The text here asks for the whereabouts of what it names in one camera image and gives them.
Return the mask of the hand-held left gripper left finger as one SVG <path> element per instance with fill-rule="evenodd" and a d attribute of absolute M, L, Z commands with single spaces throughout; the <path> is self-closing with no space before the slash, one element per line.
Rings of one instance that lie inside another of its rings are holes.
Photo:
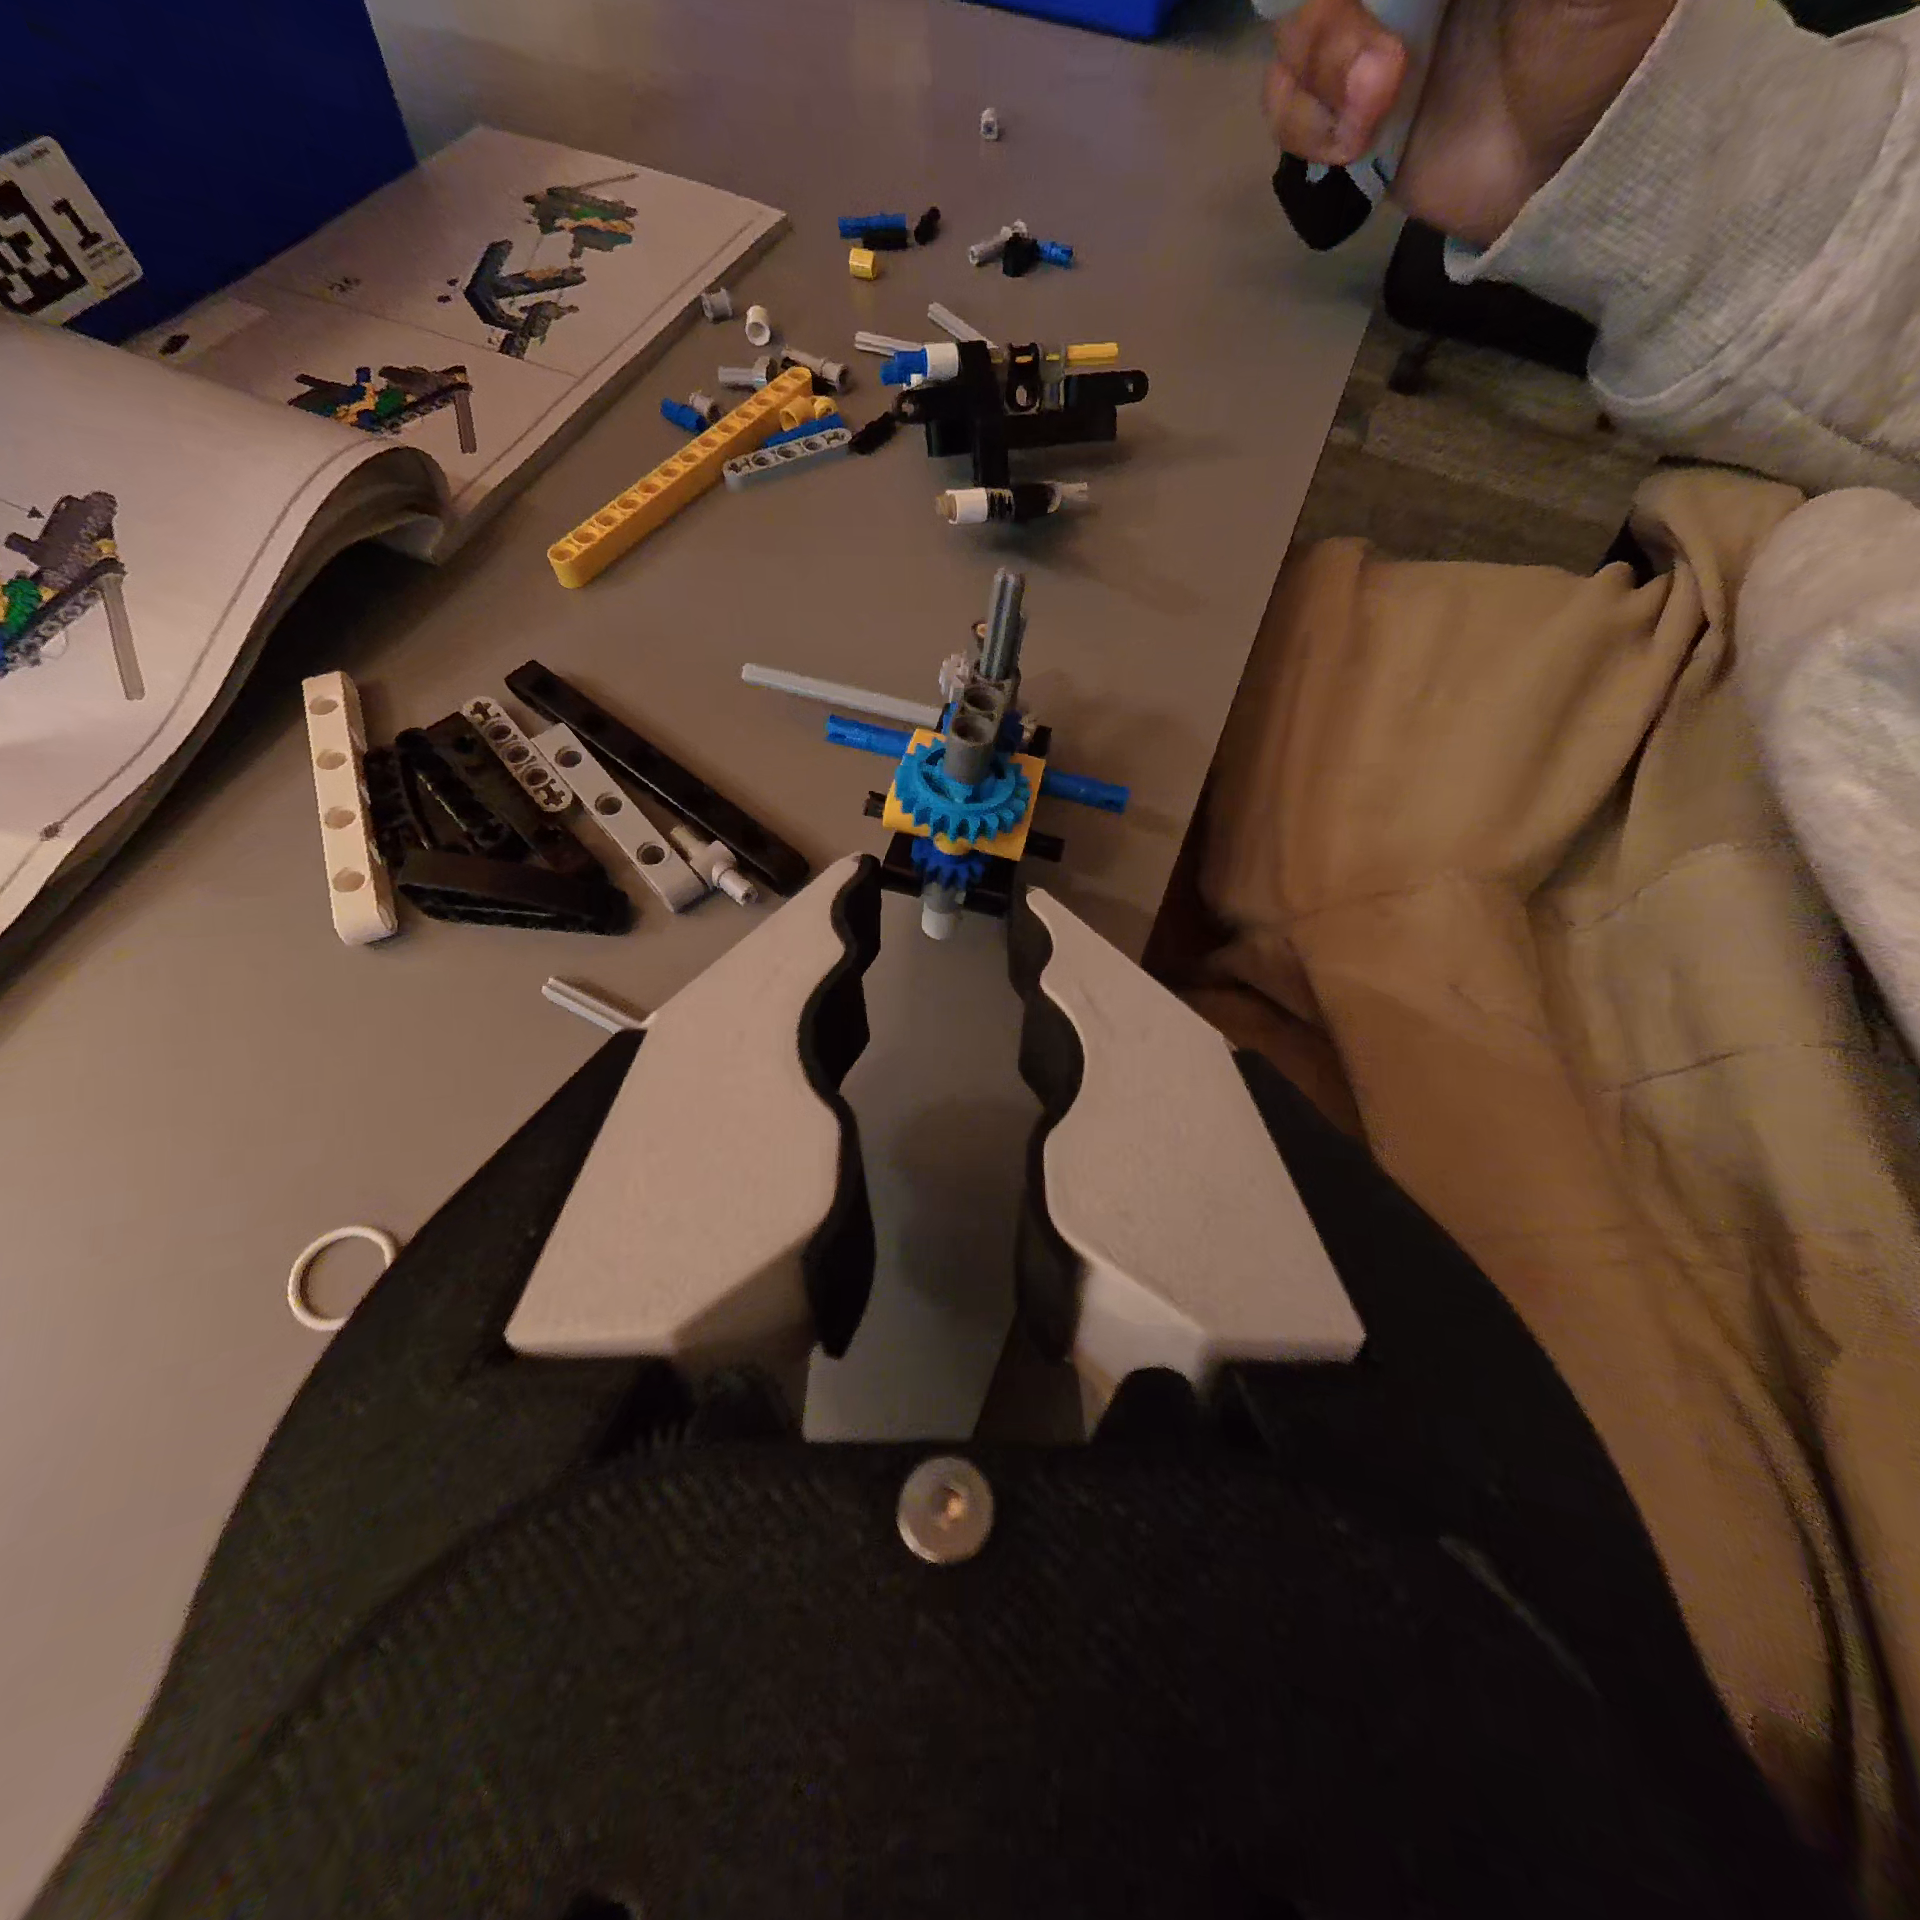
<path fill-rule="evenodd" d="M 858 1118 L 880 864 L 847 855 L 642 1034 L 508 1323 L 516 1352 L 804 1373 L 876 1277 Z"/>

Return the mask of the lego gear assembly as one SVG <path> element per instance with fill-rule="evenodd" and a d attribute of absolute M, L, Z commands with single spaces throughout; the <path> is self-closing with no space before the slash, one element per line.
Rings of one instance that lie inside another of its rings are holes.
<path fill-rule="evenodd" d="M 1025 703 L 1025 576 L 1001 567 L 987 614 L 943 668 L 938 703 L 743 663 L 740 682 L 828 708 L 832 746 L 884 758 L 887 787 L 867 814 L 887 831 L 880 885 L 920 903 L 927 936 L 945 942 L 966 914 L 1008 914 L 1022 864 L 1057 862 L 1064 840 L 1035 826 L 1043 803 L 1123 815 L 1126 784 L 1054 768 L 1051 730 Z"/>

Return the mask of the long black lego beam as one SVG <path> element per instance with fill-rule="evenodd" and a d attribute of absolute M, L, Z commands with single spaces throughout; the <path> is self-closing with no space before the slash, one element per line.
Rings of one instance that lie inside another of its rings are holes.
<path fill-rule="evenodd" d="M 780 831 L 566 677 L 539 660 L 526 660 L 505 677 L 505 685 L 520 703 L 571 730 L 600 762 L 663 803 L 684 826 L 723 843 L 751 878 L 780 899 L 796 895 L 809 883 L 808 858 Z"/>

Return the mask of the black lego block assembly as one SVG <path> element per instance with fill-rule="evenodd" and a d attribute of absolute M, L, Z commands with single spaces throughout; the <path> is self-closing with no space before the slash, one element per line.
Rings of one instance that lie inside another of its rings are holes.
<path fill-rule="evenodd" d="M 932 460 L 974 464 L 990 453 L 1114 443 L 1120 412 L 1151 395 L 1151 375 L 1123 366 L 1114 343 L 927 343 L 884 360 L 880 379 Z"/>

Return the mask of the white lego beam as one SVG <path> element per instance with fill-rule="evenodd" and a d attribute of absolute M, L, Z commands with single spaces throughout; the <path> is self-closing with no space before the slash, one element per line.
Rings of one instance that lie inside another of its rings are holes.
<path fill-rule="evenodd" d="M 306 678 L 303 711 L 335 933 L 351 949 L 382 943 L 398 933 L 398 908 L 377 847 L 358 688 L 340 669 Z"/>

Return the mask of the short pale blue lego beam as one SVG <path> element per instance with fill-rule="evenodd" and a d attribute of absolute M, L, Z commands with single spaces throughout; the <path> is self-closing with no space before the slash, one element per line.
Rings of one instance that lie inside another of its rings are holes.
<path fill-rule="evenodd" d="M 839 419 L 820 420 L 812 430 L 772 437 L 754 450 L 740 453 L 723 466 L 727 492 L 745 492 L 790 472 L 839 462 L 852 450 L 852 430 Z"/>

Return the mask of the long yellow lego beam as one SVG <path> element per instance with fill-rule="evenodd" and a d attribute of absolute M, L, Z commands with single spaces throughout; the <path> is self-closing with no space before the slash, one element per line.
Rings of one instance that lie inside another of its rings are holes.
<path fill-rule="evenodd" d="M 553 542 L 547 548 L 547 562 L 559 584 L 588 587 L 642 540 L 715 488 L 731 460 L 754 453 L 787 428 L 812 420 L 815 379 L 817 375 L 808 367 L 780 373 Z"/>

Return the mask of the lego instruction booklet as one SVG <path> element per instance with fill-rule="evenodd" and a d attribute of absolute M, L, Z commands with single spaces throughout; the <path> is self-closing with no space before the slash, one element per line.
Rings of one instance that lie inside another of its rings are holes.
<path fill-rule="evenodd" d="M 374 540 L 446 559 L 787 228 L 476 127 L 131 344 L 4 320 L 4 973 L 330 562 Z"/>

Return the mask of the person's right hand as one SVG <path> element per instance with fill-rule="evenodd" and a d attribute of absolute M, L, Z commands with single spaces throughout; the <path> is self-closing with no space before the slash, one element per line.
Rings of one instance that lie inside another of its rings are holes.
<path fill-rule="evenodd" d="M 1488 250 L 1609 109 L 1671 3 L 1454 3 L 1428 56 L 1390 196 Z M 1338 168 L 1371 154 L 1408 91 L 1408 48 L 1358 3 L 1272 27 L 1264 116 L 1278 147 Z"/>

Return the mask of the blue container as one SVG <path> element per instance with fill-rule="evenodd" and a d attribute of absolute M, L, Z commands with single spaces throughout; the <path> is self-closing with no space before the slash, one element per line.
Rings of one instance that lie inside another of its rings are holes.
<path fill-rule="evenodd" d="M 1047 26 L 1097 32 L 1126 40 L 1161 40 L 1185 3 L 1106 3 L 1106 0 L 1001 0 L 972 3 L 1001 13 L 1027 15 Z"/>

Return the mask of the white rubber band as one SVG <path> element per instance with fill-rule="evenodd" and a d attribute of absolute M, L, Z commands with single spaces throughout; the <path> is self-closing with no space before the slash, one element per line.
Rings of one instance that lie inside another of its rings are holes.
<path fill-rule="evenodd" d="M 376 1274 L 379 1277 L 394 1268 L 394 1262 L 401 1256 L 403 1250 L 403 1242 L 395 1235 L 371 1222 L 344 1222 L 311 1238 L 294 1256 L 284 1280 L 287 1307 L 294 1314 L 296 1323 L 306 1333 L 332 1338 L 340 1333 L 358 1311 L 358 1304 L 347 1307 L 345 1311 L 323 1311 L 321 1307 L 316 1307 L 308 1288 L 308 1277 L 313 1268 L 336 1248 L 344 1248 L 347 1243 L 361 1243 L 377 1254 Z"/>

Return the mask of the beige pants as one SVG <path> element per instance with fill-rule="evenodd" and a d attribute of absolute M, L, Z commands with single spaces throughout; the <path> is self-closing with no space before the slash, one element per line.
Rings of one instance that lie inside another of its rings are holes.
<path fill-rule="evenodd" d="M 1196 834 L 1190 998 L 1519 1309 L 1747 1752 L 1867 1914 L 1916 1915 L 1916 1050 L 1737 682 L 1803 502 L 1663 470 L 1643 583 L 1292 558 Z"/>

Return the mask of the grey knit sweater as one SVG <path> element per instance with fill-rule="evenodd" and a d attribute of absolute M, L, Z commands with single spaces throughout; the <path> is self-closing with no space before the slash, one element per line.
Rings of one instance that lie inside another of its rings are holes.
<path fill-rule="evenodd" d="M 1737 596 L 1737 682 L 1812 878 L 1919 1050 L 1919 510 L 1812 495 Z"/>

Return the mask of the blue box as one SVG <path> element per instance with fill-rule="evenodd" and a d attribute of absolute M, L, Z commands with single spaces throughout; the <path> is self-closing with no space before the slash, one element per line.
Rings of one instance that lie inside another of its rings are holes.
<path fill-rule="evenodd" d="M 50 135 L 142 267 L 121 344 L 417 165 L 361 3 L 4 3 L 3 147 Z"/>

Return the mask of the printed tag sticker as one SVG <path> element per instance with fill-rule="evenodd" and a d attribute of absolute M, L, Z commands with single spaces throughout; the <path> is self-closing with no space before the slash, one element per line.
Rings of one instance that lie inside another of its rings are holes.
<path fill-rule="evenodd" d="M 63 326 L 142 282 L 105 206 L 52 135 L 3 156 L 3 312 Z"/>

